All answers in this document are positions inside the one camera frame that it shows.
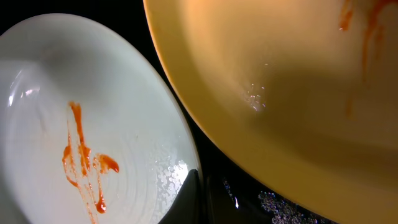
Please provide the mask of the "mint green plate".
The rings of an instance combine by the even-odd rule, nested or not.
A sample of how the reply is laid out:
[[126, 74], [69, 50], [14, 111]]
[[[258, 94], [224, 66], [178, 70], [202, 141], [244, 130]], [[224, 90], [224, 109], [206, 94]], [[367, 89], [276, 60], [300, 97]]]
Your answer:
[[120, 35], [70, 14], [1, 35], [2, 223], [159, 223], [192, 169], [174, 96]]

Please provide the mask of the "yellow plate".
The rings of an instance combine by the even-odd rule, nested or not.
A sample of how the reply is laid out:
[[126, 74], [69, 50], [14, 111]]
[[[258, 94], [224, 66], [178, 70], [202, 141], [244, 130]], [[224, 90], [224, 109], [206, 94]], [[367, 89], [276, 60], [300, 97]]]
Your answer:
[[231, 160], [336, 222], [397, 222], [396, 1], [144, 8], [173, 89]]

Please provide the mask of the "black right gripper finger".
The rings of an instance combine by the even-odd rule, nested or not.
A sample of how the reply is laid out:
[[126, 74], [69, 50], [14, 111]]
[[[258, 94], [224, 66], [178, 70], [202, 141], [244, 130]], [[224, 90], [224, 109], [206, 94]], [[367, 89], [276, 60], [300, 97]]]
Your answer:
[[198, 171], [189, 171], [172, 206], [159, 224], [200, 224], [201, 188]]

